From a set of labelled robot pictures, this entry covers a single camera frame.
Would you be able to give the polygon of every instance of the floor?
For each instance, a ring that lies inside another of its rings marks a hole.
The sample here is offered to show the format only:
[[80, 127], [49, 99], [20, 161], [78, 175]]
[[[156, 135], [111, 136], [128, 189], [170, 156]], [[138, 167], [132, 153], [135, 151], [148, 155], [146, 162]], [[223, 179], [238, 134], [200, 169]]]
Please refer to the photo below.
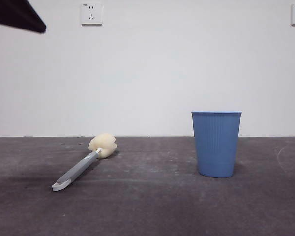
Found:
[[196, 168], [190, 137], [117, 138], [71, 186], [90, 138], [0, 138], [0, 236], [295, 236], [295, 138], [240, 138], [234, 176]]

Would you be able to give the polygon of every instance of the sponge brush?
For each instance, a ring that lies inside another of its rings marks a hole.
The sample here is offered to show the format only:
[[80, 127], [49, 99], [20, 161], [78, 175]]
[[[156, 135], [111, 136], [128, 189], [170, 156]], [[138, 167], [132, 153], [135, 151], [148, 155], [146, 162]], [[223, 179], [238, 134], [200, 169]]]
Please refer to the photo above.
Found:
[[116, 138], [111, 134], [100, 134], [90, 141], [88, 149], [96, 151], [98, 148], [101, 148], [97, 159], [105, 159], [116, 150], [117, 144], [115, 144], [115, 140]]

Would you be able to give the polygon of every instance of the blue plastic cup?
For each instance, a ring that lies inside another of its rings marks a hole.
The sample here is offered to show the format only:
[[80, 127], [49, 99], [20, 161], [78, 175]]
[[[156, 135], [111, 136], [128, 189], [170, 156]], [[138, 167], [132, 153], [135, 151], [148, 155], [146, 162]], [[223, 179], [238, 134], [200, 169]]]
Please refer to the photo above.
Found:
[[192, 112], [199, 173], [231, 177], [241, 112]]

